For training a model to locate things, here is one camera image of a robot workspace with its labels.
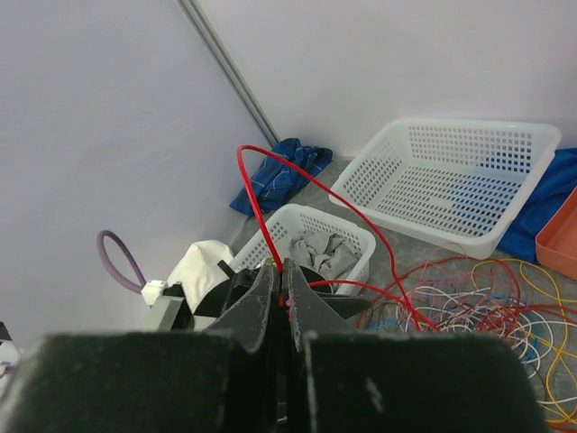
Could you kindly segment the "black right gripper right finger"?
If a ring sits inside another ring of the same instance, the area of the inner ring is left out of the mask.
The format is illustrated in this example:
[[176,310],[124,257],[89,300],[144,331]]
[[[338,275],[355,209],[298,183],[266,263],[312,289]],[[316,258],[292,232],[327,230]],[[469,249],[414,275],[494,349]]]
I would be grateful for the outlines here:
[[293,432],[544,432],[513,351],[486,334],[352,327],[286,263]]

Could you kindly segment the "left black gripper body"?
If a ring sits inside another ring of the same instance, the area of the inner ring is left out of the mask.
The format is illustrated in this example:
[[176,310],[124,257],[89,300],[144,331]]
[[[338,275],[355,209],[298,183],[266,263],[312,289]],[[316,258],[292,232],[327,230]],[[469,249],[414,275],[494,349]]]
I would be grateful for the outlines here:
[[217,263],[224,281],[216,284],[191,309],[180,282],[162,289],[157,298],[157,330],[201,330],[220,318],[253,285],[260,267],[235,272],[225,261]]

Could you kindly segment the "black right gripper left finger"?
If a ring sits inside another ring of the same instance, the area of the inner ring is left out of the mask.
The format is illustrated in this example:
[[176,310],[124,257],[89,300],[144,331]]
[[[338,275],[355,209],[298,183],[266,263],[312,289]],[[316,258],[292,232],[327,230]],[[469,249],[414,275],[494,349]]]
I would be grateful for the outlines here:
[[201,331],[46,336],[1,400],[4,432],[272,432],[279,275]]

